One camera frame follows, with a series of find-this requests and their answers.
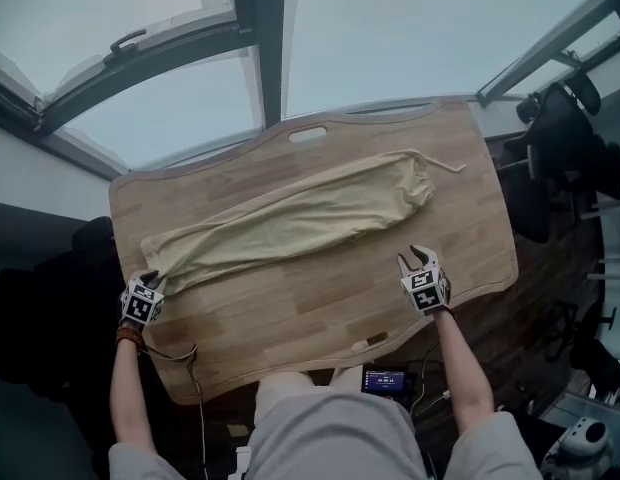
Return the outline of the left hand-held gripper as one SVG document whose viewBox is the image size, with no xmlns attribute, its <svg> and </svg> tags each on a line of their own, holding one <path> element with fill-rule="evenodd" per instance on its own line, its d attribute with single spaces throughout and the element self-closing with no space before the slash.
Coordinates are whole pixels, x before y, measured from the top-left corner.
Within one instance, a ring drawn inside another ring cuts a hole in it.
<svg viewBox="0 0 620 480">
<path fill-rule="evenodd" d="M 161 313 L 167 278 L 158 276 L 157 270 L 142 271 L 138 278 L 128 281 L 120 297 L 124 319 L 147 325 Z"/>
</svg>

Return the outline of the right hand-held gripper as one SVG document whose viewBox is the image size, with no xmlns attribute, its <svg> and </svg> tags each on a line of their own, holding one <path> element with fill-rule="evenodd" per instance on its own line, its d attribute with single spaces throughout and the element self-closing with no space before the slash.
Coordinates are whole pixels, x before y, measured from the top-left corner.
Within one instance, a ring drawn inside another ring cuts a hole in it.
<svg viewBox="0 0 620 480">
<path fill-rule="evenodd" d="M 419 259 L 422 268 L 413 269 L 403 254 L 397 255 L 401 285 L 414 309 L 424 315 L 448 308 L 451 283 L 439 265 L 438 257 L 429 248 L 411 245 L 410 250 Z"/>
</svg>

